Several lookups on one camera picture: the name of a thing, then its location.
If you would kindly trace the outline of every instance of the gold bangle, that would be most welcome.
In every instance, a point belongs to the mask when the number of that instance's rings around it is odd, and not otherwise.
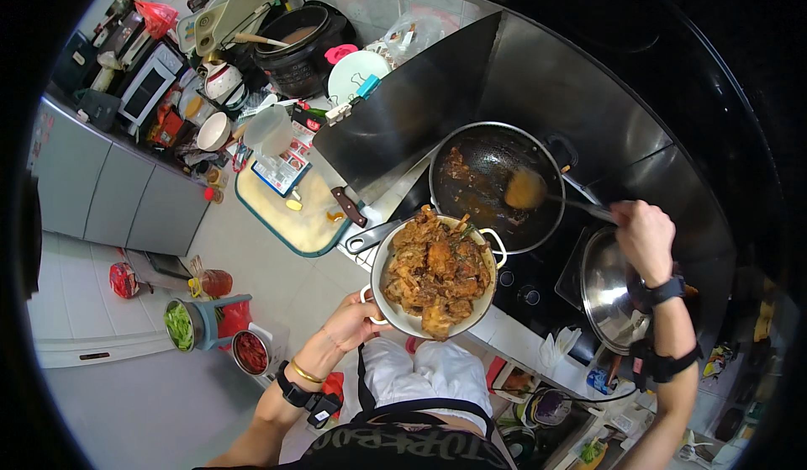
[[[309,374],[308,372],[305,372],[302,368],[300,368],[297,365],[297,363],[295,363],[294,358],[291,359],[290,365],[291,365],[292,368],[295,369],[295,372],[297,372],[297,374],[299,374],[300,377],[307,380],[308,382],[312,382],[312,383],[315,383],[315,384],[322,384],[322,383],[325,382],[325,379],[319,379],[319,378]]]

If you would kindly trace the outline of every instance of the microwave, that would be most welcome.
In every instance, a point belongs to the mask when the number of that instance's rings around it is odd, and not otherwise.
[[[120,97],[118,112],[141,126],[148,113],[174,84],[182,60],[163,43],[158,44]]]

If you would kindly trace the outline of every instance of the red chili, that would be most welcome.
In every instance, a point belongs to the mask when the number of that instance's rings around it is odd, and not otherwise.
[[[236,342],[236,353],[247,370],[260,374],[266,370],[266,351],[261,340],[252,334],[241,334]]]

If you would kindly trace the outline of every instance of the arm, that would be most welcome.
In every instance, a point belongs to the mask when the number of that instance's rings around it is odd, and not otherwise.
[[[620,249],[649,288],[656,288],[672,276],[672,239],[675,225],[658,207],[647,202],[620,202],[611,206],[619,224]],[[696,344],[695,330],[680,297],[654,308],[654,349],[660,356],[680,358]],[[619,470],[662,470],[681,442],[695,404],[698,383],[697,362],[659,384],[658,414],[639,442],[620,461]]]
[[[367,319],[370,316],[383,318],[376,304],[362,304],[358,293],[351,293],[295,355],[295,363],[310,375],[327,377],[345,353],[358,347],[374,332],[391,328],[389,325],[373,324]],[[321,389],[322,384],[305,380],[292,367],[286,367],[285,373],[289,382],[296,383],[306,391]],[[302,408],[287,402],[277,381],[273,382],[257,402],[247,431],[232,443],[225,454],[212,459],[206,466],[277,465],[283,437],[303,412]]]

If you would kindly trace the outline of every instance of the hand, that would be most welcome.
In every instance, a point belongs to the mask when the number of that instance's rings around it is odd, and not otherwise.
[[[377,325],[368,318],[384,318],[374,302],[361,303],[359,293],[350,293],[322,326],[325,334],[340,351],[347,353],[375,332],[391,330],[390,325]]]
[[[672,239],[675,225],[658,206],[644,201],[611,204],[619,225],[617,241],[648,288],[657,288],[672,276]]]

